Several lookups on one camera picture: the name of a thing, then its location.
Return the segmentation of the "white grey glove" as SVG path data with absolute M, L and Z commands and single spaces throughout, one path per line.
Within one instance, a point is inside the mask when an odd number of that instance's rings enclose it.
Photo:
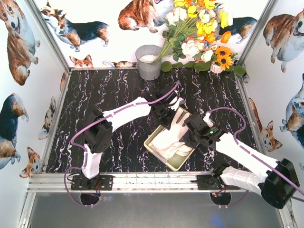
M 190 116 L 190 113 L 186 113 L 184 116 L 182 114 L 183 109 L 178 108 L 170 130 L 165 129 L 161 131 L 149 143 L 149 146 L 166 160 L 172 158 L 175 154 L 185 157 L 192 151 L 191 147 L 186 146 L 184 142 L 180 141 L 181 137 L 188 130 L 184 121 Z

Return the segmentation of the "pale green plastic storage basket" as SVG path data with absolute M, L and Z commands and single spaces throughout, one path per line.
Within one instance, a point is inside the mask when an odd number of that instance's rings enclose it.
M 171 128 L 160 125 L 144 142 L 145 148 L 172 171 L 178 171 L 195 150 L 181 141 L 188 130 L 183 121 L 189 116 L 188 111 L 179 107 Z

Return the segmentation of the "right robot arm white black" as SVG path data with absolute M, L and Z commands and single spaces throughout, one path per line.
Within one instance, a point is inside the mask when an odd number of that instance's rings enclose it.
M 188 147 L 203 145 L 227 155 L 246 168 L 245 171 L 224 165 L 213 172 L 226 186 L 236 186 L 260 195 L 271 206 L 282 209 L 300 189 L 294 165 L 278 161 L 242 143 L 226 128 L 214 124 L 207 114 L 190 115 L 183 121 L 188 130 L 181 138 Z

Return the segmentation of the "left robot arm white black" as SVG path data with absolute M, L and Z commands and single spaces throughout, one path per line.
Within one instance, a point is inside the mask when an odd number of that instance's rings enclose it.
M 132 102 L 105 112 L 93 112 L 88 118 L 91 125 L 83 133 L 84 162 L 82 173 L 88 179 L 99 175 L 103 152 L 111 145 L 112 135 L 121 126 L 141 117 L 152 115 L 160 125 L 170 129 L 173 117 L 183 99 L 177 91 L 146 93 Z

